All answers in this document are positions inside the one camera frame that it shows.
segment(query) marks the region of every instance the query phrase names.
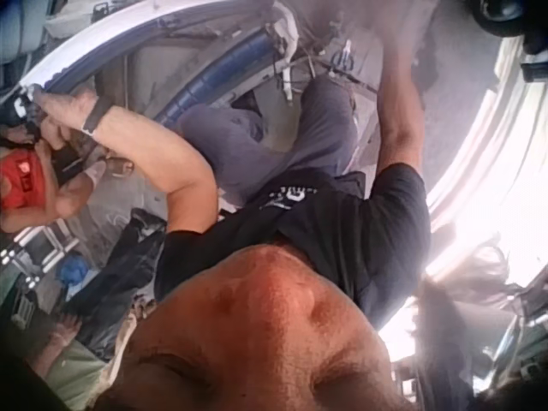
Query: black wristband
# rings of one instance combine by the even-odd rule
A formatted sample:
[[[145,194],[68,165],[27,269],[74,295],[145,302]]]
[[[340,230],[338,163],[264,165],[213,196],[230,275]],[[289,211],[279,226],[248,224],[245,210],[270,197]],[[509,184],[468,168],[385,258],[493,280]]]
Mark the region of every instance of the black wristband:
[[[97,103],[93,106],[92,112],[89,114],[89,116],[86,119],[86,122],[84,123],[84,126],[82,127],[82,131],[89,135],[90,137],[93,137],[93,133],[95,132],[95,128],[99,125],[99,122],[104,117],[104,115],[110,110],[110,107],[112,107],[114,103],[110,101],[109,98],[106,97],[99,97],[97,100]]]

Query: white logo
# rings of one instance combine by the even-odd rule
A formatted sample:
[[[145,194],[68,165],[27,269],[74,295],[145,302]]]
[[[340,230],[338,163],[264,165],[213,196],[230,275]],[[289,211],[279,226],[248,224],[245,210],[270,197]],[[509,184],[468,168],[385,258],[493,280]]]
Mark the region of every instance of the white logo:
[[[278,191],[270,193],[270,200],[260,207],[262,210],[266,207],[277,207],[283,210],[291,210],[295,204],[303,201],[308,194],[316,194],[317,188],[307,187],[280,187]]]

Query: woman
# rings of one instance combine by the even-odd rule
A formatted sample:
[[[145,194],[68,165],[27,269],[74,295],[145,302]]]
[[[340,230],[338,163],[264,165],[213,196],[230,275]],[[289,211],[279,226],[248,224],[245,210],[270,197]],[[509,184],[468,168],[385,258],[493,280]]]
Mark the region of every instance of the woman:
[[[104,160],[83,170],[83,160],[67,144],[69,130],[49,117],[42,121],[40,132],[42,139],[33,146],[24,126],[0,129],[0,229],[4,232],[74,216],[106,170]]]

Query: bare foot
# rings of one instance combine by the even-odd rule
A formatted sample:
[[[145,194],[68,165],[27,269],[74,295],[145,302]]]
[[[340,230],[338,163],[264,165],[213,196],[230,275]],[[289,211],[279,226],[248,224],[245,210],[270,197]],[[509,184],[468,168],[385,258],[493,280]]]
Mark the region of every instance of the bare foot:
[[[106,159],[107,170],[113,177],[127,178],[135,170],[133,162],[121,157],[110,157]]]

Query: red top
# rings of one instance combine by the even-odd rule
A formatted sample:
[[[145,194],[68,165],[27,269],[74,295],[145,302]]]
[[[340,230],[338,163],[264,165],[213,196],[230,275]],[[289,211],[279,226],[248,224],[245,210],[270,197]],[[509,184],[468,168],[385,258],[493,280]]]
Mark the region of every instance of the red top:
[[[11,191],[2,199],[4,210],[45,206],[45,180],[36,152],[16,149],[0,159],[0,175],[11,183]]]

